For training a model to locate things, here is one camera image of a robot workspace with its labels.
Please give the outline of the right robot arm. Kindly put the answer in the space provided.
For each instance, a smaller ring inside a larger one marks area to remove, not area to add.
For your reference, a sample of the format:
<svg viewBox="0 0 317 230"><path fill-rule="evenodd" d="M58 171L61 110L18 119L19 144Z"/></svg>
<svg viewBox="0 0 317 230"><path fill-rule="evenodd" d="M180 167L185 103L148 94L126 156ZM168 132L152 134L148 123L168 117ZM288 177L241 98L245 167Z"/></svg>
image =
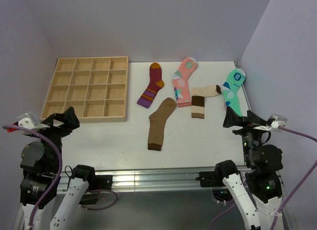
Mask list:
<svg viewBox="0 0 317 230"><path fill-rule="evenodd" d="M214 179L229 190L247 230L268 230L278 216L282 188L277 171L283 168L282 150L262 142L262 135L286 123L281 115L264 120L252 111L239 116L231 107L226 109L223 127L240 127L233 133L242 137L244 165L251 171L242 176L236 164L226 160L215 166Z"/></svg>

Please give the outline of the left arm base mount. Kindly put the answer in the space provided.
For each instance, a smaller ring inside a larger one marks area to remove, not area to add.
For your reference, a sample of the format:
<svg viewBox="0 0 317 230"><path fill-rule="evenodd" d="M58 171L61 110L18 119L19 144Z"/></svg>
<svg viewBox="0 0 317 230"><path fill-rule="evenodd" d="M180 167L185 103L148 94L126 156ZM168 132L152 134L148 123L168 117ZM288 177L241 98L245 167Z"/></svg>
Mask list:
<svg viewBox="0 0 317 230"><path fill-rule="evenodd" d="M88 190L82 196L80 205L95 205L100 197L97 190L111 190L112 175L96 175L95 182L88 187Z"/></svg>

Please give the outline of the tan brown ribbed sock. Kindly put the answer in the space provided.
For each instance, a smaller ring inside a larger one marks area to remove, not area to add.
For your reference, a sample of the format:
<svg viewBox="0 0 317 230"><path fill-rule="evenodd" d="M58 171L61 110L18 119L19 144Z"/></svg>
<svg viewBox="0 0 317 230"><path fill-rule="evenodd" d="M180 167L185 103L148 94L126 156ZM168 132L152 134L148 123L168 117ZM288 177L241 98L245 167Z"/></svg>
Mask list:
<svg viewBox="0 0 317 230"><path fill-rule="evenodd" d="M158 109L149 116L148 150L161 150L166 121L175 109L176 102L172 98L166 98L162 101Z"/></svg>

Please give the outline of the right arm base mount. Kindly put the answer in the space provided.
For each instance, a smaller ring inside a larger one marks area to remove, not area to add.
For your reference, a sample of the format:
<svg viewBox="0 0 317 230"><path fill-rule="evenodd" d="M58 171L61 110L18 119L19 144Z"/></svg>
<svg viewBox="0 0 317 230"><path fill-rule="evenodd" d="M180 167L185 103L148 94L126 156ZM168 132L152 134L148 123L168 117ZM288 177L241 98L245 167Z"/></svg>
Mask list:
<svg viewBox="0 0 317 230"><path fill-rule="evenodd" d="M200 182L200 187L222 187L223 182L217 178L214 171L199 172L199 176L195 178Z"/></svg>

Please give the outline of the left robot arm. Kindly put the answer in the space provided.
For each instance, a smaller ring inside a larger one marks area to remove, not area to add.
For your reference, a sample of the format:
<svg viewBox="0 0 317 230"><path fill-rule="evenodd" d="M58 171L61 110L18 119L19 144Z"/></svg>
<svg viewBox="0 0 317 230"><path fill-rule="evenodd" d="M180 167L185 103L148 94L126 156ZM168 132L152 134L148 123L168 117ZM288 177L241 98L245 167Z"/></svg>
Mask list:
<svg viewBox="0 0 317 230"><path fill-rule="evenodd" d="M21 153L23 180L20 202L26 230L69 229L82 196L96 186L95 169L77 165L72 170L64 199L55 215L52 215L62 172L62 138L79 126L74 107L61 114L54 113L43 121L36 121L31 114L24 114L14 124L12 130L39 139L27 144Z"/></svg>

